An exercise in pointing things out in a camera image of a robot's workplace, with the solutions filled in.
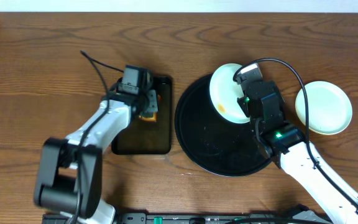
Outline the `orange green scrub sponge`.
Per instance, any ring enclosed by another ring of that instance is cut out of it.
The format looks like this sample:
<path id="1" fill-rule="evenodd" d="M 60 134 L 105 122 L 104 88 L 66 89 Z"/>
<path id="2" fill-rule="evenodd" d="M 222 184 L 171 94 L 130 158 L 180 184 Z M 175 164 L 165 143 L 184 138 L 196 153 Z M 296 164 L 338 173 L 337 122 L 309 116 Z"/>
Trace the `orange green scrub sponge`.
<path id="1" fill-rule="evenodd" d="M 159 104 L 161 101 L 161 96 L 150 96 L 149 97 L 149 107 L 146 109 L 146 112 L 142 112 L 139 115 L 139 119 L 147 122 L 156 122 L 157 121 L 157 113 L 159 111 Z"/>

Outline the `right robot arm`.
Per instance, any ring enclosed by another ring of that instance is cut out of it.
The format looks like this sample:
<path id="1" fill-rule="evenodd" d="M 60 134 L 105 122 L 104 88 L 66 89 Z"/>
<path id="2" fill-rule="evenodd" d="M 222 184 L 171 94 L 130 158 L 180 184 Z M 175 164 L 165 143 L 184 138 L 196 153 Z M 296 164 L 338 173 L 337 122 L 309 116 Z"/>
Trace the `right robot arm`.
<path id="1" fill-rule="evenodd" d="M 258 70 L 237 72 L 234 80 L 244 93 L 237 102 L 250 119 L 260 153 L 300 183 L 333 223 L 358 223 L 358 193 L 286 119 L 276 84 L 263 80 Z"/>

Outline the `light blue plate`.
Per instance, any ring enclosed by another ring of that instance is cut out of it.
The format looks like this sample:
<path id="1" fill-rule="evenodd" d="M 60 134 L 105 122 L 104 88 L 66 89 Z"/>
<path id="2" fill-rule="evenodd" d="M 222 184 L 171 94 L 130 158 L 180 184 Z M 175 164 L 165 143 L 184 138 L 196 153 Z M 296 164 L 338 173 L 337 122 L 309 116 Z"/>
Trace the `light blue plate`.
<path id="1" fill-rule="evenodd" d="M 232 79 L 240 67 L 241 65 L 236 63 L 220 66 L 211 76 L 209 83 L 209 95 L 213 107 L 224 119 L 236 124 L 250 121 L 237 103 L 237 99 L 244 96 L 242 88 Z"/>
<path id="2" fill-rule="evenodd" d="M 346 93 L 338 86 L 315 81 L 305 85 L 308 99 L 300 90 L 296 96 L 295 109 L 300 121 L 306 123 L 306 112 L 309 111 L 309 129 L 325 135 L 338 134 L 344 131 L 352 119 L 352 104 Z"/>

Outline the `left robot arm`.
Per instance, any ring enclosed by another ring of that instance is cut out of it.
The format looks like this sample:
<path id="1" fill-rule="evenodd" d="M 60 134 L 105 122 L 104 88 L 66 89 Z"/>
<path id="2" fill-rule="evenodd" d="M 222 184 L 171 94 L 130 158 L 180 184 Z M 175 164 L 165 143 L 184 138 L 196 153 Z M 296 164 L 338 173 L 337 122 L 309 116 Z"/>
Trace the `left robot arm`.
<path id="1" fill-rule="evenodd" d="M 158 111 L 154 78 L 146 68 L 128 65 L 107 90 L 98 110 L 64 139 L 42 147 L 34 203 L 60 212 L 67 223 L 112 223 L 115 208 L 101 199 L 103 153 L 140 115 Z"/>

